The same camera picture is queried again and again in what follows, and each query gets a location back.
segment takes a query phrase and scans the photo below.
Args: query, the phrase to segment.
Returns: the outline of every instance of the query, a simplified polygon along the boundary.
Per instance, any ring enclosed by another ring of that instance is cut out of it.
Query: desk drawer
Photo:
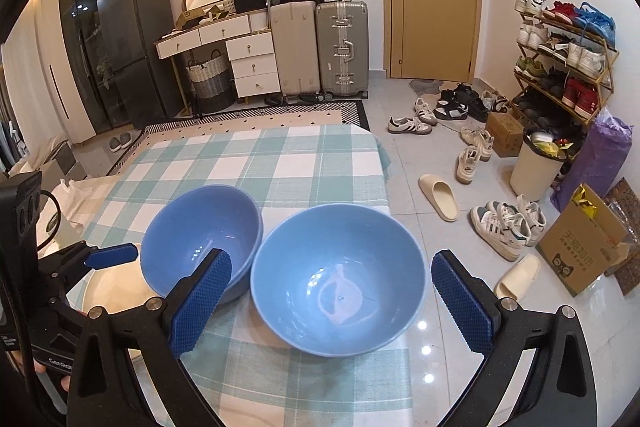
[[[158,51],[158,57],[167,58],[171,57],[171,55],[177,55],[180,52],[192,50],[201,45],[198,30],[192,30],[190,32],[183,33],[182,35],[158,42],[156,50]]]
[[[226,52],[229,55],[229,60],[238,60],[238,58],[255,57],[256,55],[273,53],[271,32],[248,35],[227,41]]]
[[[249,28],[249,17],[234,17],[233,19],[222,19],[220,22],[203,26],[200,29],[200,40],[202,44],[223,41],[238,35],[251,33]]]
[[[253,96],[254,94],[268,94],[280,91],[278,73],[256,74],[236,78],[236,91],[238,96]]]
[[[257,57],[238,58],[231,63],[234,68],[234,77],[254,76],[263,73],[277,73],[276,56],[258,55]]]

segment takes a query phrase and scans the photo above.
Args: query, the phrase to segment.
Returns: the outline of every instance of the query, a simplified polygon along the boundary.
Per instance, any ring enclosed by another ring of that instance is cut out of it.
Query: slide sandal
[[[495,296],[498,299],[505,297],[511,297],[516,301],[522,299],[539,271],[540,259],[533,253],[527,253],[495,285]]]
[[[442,219],[449,222],[458,219],[460,207],[447,182],[435,174],[423,174],[418,185]]]

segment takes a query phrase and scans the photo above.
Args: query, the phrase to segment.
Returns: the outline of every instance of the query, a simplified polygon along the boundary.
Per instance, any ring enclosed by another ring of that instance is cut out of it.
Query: black refrigerator
[[[136,128],[175,118],[182,98],[169,60],[154,42],[174,28],[169,0],[98,0],[113,80]]]

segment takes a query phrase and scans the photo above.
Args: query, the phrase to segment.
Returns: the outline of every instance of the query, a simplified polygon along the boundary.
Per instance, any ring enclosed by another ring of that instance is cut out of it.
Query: table
[[[159,142],[121,174],[84,238],[102,247],[139,243],[165,204],[213,183],[251,194],[262,210],[265,233],[316,204],[359,203],[388,212],[388,163],[377,139],[351,125]],[[69,293],[72,303],[81,302],[84,284]],[[269,330],[247,293],[216,309],[195,349],[181,360],[228,427],[413,424],[404,335],[350,359],[306,355]],[[144,364],[135,366],[156,420],[171,425]]]

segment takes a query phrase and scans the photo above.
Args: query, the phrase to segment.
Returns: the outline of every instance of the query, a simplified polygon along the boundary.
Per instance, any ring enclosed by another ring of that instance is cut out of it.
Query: laundry basket
[[[511,188],[529,201],[539,201],[560,172],[564,159],[552,158],[532,144],[525,134],[518,161],[511,173]]]
[[[218,50],[211,53],[211,60],[199,63],[191,59],[187,64],[191,89],[203,112],[216,112],[236,101],[236,90],[231,83],[229,63]]]

